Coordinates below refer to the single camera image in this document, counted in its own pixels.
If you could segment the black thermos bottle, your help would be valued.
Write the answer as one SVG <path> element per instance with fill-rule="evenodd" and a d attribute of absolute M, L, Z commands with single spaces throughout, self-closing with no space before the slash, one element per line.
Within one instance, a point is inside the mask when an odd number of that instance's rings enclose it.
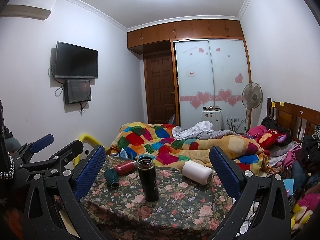
<path fill-rule="evenodd" d="M 153 159 L 149 156 L 138 158 L 137 170 L 141 186 L 147 202 L 156 202 L 159 199 L 157 172 Z"/>

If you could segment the dark green faceted cup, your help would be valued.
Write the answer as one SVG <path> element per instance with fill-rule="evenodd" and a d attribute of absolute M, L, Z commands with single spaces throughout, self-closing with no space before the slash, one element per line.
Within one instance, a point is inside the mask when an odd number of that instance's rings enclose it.
<path fill-rule="evenodd" d="M 119 187 L 119 178 L 114 168 L 108 168 L 104 172 L 104 177 L 109 188 L 117 189 Z"/>

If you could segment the white tumbler cup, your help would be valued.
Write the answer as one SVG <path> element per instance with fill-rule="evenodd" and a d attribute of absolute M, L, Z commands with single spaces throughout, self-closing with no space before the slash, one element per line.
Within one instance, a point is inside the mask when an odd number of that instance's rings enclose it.
<path fill-rule="evenodd" d="M 182 174 L 198 184 L 207 185 L 212 178 L 213 170 L 189 160 L 184 164 Z"/>

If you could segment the red thermos bottle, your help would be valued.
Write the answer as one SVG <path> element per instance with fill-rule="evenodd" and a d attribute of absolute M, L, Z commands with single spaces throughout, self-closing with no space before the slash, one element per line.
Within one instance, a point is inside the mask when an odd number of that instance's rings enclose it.
<path fill-rule="evenodd" d="M 137 162 L 134 160 L 125 161 L 123 163 L 114 165 L 114 169 L 119 176 L 125 176 L 130 172 L 136 170 Z"/>

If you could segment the colourful patchwork blanket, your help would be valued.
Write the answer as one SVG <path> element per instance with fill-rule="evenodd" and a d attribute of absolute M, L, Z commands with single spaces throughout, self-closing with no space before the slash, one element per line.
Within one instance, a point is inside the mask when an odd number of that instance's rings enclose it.
<path fill-rule="evenodd" d="M 178 140 L 172 135 L 174 125 L 152 125 L 142 122 L 124 124 L 112 142 L 109 154 L 124 150 L 130 159 L 137 160 L 146 154 L 157 167 L 181 170 L 186 161 L 212 167 L 210 149 L 219 146 L 242 170 L 251 170 L 256 176 L 269 164 L 267 151 L 253 139 L 240 135 L 225 135 L 219 139 Z"/>

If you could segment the wooden headboard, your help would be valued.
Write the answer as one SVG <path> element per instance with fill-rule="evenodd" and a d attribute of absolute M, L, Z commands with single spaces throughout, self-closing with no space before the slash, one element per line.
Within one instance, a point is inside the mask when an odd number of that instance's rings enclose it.
<path fill-rule="evenodd" d="M 275 102 L 271 98 L 267 98 L 267 115 L 289 129 L 296 142 L 301 142 L 305 135 L 312 135 L 320 119 L 319 111 L 288 102 Z"/>

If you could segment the white patterned sheet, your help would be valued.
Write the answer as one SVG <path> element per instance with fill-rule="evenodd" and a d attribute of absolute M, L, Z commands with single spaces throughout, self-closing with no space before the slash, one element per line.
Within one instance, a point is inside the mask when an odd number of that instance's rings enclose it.
<path fill-rule="evenodd" d="M 172 136 L 177 140 L 187 140 L 187 139 L 221 139 L 227 135 L 239 135 L 230 130 L 215 130 L 214 125 L 208 121 L 201 121 L 195 124 L 193 127 L 186 129 L 180 126 L 175 126 L 172 129 Z"/>

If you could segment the white small cabinet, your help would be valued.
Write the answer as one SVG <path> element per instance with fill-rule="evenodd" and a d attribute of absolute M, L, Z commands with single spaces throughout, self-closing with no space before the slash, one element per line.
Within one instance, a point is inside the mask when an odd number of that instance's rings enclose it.
<path fill-rule="evenodd" d="M 212 123 L 215 130 L 220 130 L 222 128 L 222 109 L 216 106 L 204 106 L 201 120 Z"/>

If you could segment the brown wooden door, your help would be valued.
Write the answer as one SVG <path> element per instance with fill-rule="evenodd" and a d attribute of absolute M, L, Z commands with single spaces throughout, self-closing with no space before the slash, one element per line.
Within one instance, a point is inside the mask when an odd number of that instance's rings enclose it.
<path fill-rule="evenodd" d="M 143 57 L 148 123 L 178 125 L 177 83 L 171 52 L 159 51 Z"/>

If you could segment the standing electric fan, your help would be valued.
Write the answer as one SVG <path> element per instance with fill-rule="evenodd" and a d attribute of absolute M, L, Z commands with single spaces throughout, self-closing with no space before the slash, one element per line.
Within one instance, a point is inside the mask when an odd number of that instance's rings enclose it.
<path fill-rule="evenodd" d="M 246 131 L 251 128 L 252 111 L 260 106 L 263 100 L 263 90 L 256 82 L 248 83 L 242 91 L 242 104 L 246 109 Z"/>

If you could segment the frosted glass sliding wardrobe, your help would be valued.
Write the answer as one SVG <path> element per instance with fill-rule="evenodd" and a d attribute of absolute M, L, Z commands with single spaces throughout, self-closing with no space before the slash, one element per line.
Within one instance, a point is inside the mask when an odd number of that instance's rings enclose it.
<path fill-rule="evenodd" d="M 222 109 L 222 128 L 246 131 L 242 91 L 249 83 L 243 40 L 209 39 L 174 42 L 180 126 L 201 122 L 203 107 Z"/>

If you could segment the yellow padded bed rail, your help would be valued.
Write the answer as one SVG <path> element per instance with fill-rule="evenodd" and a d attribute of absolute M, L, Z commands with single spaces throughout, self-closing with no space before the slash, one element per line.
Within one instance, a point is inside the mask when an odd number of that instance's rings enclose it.
<path fill-rule="evenodd" d="M 83 133 L 80 135 L 80 137 L 78 138 L 79 141 L 82 142 L 82 144 L 84 146 L 88 145 L 90 146 L 91 149 L 93 149 L 95 146 L 103 146 L 103 148 L 105 149 L 105 153 L 107 151 L 107 148 L 100 142 L 98 141 L 97 139 L 95 139 L 93 136 L 87 134 L 87 133 Z M 78 165 L 78 163 L 84 159 L 84 153 L 85 153 L 85 150 L 82 150 L 82 152 L 76 156 L 74 159 L 73 159 L 73 166 L 76 167 L 76 165 Z"/>

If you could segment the small wall-mounted monitor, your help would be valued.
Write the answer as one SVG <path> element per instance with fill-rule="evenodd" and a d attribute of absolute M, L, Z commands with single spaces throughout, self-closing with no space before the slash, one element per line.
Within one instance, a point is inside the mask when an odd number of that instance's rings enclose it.
<path fill-rule="evenodd" d="M 69 79 L 63 86 L 65 105 L 91 101 L 91 83 L 85 79 Z"/>

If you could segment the wall-mounted black television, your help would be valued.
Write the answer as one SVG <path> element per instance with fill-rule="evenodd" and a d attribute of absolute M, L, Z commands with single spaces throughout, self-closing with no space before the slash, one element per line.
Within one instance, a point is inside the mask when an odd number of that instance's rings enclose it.
<path fill-rule="evenodd" d="M 57 42 L 52 74 L 60 79 L 97 79 L 98 51 Z"/>

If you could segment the wall air conditioner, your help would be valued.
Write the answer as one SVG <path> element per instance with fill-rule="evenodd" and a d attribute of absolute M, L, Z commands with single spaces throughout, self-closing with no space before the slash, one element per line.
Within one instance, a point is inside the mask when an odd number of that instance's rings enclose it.
<path fill-rule="evenodd" d="M 9 0 L 1 17 L 22 17 L 46 20 L 57 0 Z"/>

